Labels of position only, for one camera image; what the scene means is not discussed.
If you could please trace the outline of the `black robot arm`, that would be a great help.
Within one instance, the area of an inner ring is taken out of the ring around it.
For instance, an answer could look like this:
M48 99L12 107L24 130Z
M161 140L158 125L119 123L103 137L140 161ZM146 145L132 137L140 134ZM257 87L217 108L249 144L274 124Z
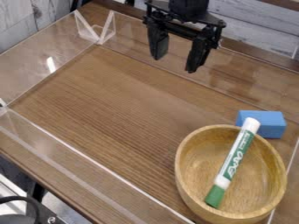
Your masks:
M155 60L169 53L170 34L191 41L185 70L191 74L221 45L227 23L209 13L210 0L145 0L150 52Z

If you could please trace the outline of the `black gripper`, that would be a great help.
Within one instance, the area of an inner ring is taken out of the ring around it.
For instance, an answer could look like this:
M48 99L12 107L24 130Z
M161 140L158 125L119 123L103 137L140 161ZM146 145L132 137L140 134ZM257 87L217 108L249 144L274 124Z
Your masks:
M209 13L210 0L145 0L150 52L159 60L169 52L170 35L193 40L185 70L191 74L205 65L211 48L221 44L227 23Z

